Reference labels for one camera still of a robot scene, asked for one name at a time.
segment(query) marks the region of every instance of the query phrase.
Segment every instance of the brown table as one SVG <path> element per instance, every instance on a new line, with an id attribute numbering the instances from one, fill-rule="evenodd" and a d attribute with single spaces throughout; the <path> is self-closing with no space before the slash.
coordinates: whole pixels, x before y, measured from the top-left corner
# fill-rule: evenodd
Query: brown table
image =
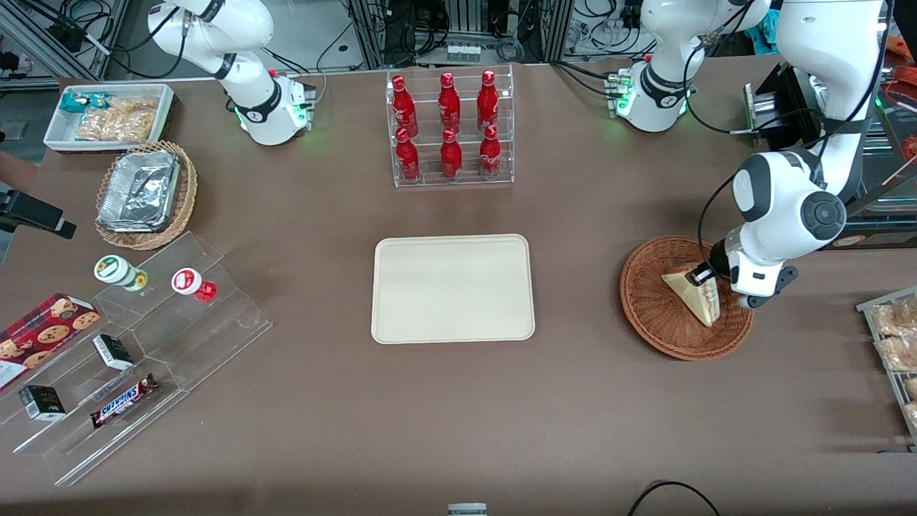
<path id="1" fill-rule="evenodd" d="M 697 110 L 738 127 L 741 85 L 772 62 L 705 63 Z M 671 360 L 624 319 L 620 268 L 643 241 L 692 234 L 753 150 L 690 117 L 644 134 L 548 66 L 515 72 L 516 184 L 438 192 L 392 186 L 382 73 L 333 76 L 315 129 L 278 148 L 239 130 L 216 82 L 174 83 L 167 137 L 200 175 L 189 229 L 276 326 L 74 488 L 5 446 L 0 513 L 436 515 L 480 500 L 494 516 L 624 514 L 660 478 L 729 514 L 915 513 L 917 456 L 875 453 L 902 449 L 906 431 L 854 310 L 917 283 L 913 254 L 807 256 L 735 353 Z M 111 160 L 48 153 L 32 194 L 80 228 L 72 241 L 18 232 L 0 323 L 52 292 L 101 290 L 89 270 L 120 252 L 92 225 Z M 738 221 L 723 196 L 709 234 Z M 379 240 L 505 232 L 530 243 L 532 339 L 373 341 Z M 709 513 L 674 488 L 644 505 Z"/>

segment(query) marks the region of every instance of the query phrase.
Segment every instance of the round wicker basket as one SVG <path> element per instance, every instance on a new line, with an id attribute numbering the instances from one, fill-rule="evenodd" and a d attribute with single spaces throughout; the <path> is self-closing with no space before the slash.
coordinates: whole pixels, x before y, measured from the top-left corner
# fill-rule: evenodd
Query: round wicker basket
<path id="1" fill-rule="evenodd" d="M 706 242 L 704 246 L 711 249 Z M 720 318 L 708 328 L 662 280 L 675 267 L 701 261 L 696 240 L 660 237 L 638 247 L 621 272 L 627 319 L 653 347 L 681 360 L 712 360 L 731 353 L 748 335 L 754 318 L 752 310 L 739 308 L 738 294 L 717 279 Z"/>
<path id="2" fill-rule="evenodd" d="M 191 160 L 188 159 L 188 154 L 181 147 L 168 141 L 149 143 L 136 149 L 131 149 L 128 152 L 153 151 L 169 151 L 182 160 L 182 169 L 179 171 L 179 184 L 176 186 L 175 200 L 172 205 L 171 221 L 165 230 L 158 233 L 115 233 L 103 230 L 96 223 L 95 229 L 102 235 L 103 240 L 112 245 L 127 247 L 135 251 L 149 251 L 175 240 L 184 233 L 184 228 L 188 225 L 191 212 L 194 210 L 194 196 L 197 194 L 197 172 L 194 170 L 194 163 L 191 163 Z M 105 174 L 99 193 L 95 197 L 96 209 L 102 206 L 102 200 L 105 198 L 108 182 L 111 180 L 114 170 L 115 164 L 112 163 L 112 166 L 108 167 L 108 173 Z"/>

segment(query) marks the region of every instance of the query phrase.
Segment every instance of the snickers bar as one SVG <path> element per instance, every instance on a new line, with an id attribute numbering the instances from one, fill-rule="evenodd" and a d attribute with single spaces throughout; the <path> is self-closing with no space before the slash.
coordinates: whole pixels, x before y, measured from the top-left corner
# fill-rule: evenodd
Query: snickers bar
<path id="1" fill-rule="evenodd" d="M 156 380 L 153 379 L 153 374 L 148 374 L 146 378 L 137 382 L 124 394 L 113 399 L 111 403 L 102 407 L 101 410 L 90 414 L 89 417 L 93 420 L 93 426 L 95 428 L 102 427 L 102 425 L 108 423 L 115 416 L 127 410 L 128 407 L 143 399 L 151 390 L 159 386 Z"/>

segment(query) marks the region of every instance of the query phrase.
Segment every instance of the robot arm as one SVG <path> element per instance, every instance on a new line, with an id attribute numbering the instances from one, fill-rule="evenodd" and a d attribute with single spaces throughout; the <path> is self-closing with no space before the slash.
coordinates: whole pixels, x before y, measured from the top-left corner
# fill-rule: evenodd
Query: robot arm
<path id="1" fill-rule="evenodd" d="M 747 12 L 730 21 L 746 0 L 644 0 L 640 21 L 656 37 L 657 49 L 651 62 L 618 72 L 616 93 L 622 98 L 615 114 L 648 132 L 672 127 L 684 112 L 686 92 L 703 62 L 704 50 L 695 51 L 702 36 L 723 31 L 727 22 L 729 30 L 752 28 L 770 8 L 770 0 L 748 1 L 752 4 Z M 688 81 L 684 82 L 686 65 Z"/>
<path id="2" fill-rule="evenodd" d="M 852 169 L 871 105 L 868 96 L 863 99 L 880 59 L 875 21 L 881 4 L 783 4 L 778 46 L 790 64 L 827 87 L 824 116 L 830 136 L 812 151 L 791 147 L 754 154 L 735 175 L 733 197 L 746 222 L 714 245 L 711 264 L 730 278 L 733 290 L 748 296 L 751 308 L 787 283 L 787 260 L 822 248 L 844 228 L 846 199 L 839 196 L 858 181 Z M 790 272 L 795 276 L 795 269 Z M 705 274 L 695 271 L 694 277 L 703 280 Z"/>
<path id="3" fill-rule="evenodd" d="M 147 24 L 151 32 L 162 25 L 153 36 L 160 48 L 219 80 L 254 141 L 277 145 L 311 127 L 303 85 L 271 77 L 252 52 L 270 43 L 274 30 L 259 0 L 176 0 L 152 7 Z"/>

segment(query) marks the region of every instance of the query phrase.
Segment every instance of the clear acrylic shelf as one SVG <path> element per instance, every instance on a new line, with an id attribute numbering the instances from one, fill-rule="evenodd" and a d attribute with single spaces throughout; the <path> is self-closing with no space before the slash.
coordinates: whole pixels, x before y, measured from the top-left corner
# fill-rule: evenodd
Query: clear acrylic shelf
<path id="1" fill-rule="evenodd" d="M 219 263 L 222 257 L 186 232 L 139 265 L 149 274 L 143 290 L 110 286 L 95 297 L 102 320 L 0 393 L 0 425 L 15 452 L 42 455 L 55 483 L 71 485 L 267 331 L 271 323 L 233 283 Z M 216 283 L 210 303 L 171 289 L 172 274 L 188 266 Z M 105 366 L 92 342 L 99 333 L 118 337 L 134 366 L 123 372 Z M 150 373 L 159 387 L 93 428 L 91 412 Z M 31 420 L 18 395 L 26 384 L 54 387 L 67 415 L 54 422 Z"/>
<path id="2" fill-rule="evenodd" d="M 478 130 L 478 92 L 481 89 L 481 74 L 485 70 L 493 70 L 496 74 L 496 88 L 499 93 L 497 139 L 502 147 L 500 172 L 496 179 L 485 180 L 479 174 L 481 142 L 484 135 Z M 454 74 L 455 88 L 461 100 L 461 130 L 458 133 L 458 145 L 462 149 L 462 163 L 464 173 L 461 181 L 450 183 L 443 178 L 440 164 L 439 149 L 443 141 L 443 125 L 439 119 L 439 75 L 449 71 Z M 398 157 L 395 154 L 395 130 L 398 123 L 395 121 L 392 100 L 392 77 L 401 75 L 407 86 L 407 91 L 414 98 L 417 112 L 417 136 L 413 138 L 420 158 L 420 181 L 407 183 L 398 166 Z M 454 69 L 427 70 L 423 68 L 399 70 L 388 72 L 385 87 L 385 107 L 389 121 L 389 146 L 392 149 L 392 177 L 396 187 L 402 186 L 455 186 L 455 185 L 493 185 L 498 183 L 512 183 L 515 180 L 514 159 L 514 84 L 513 68 L 503 66 L 470 66 Z"/>

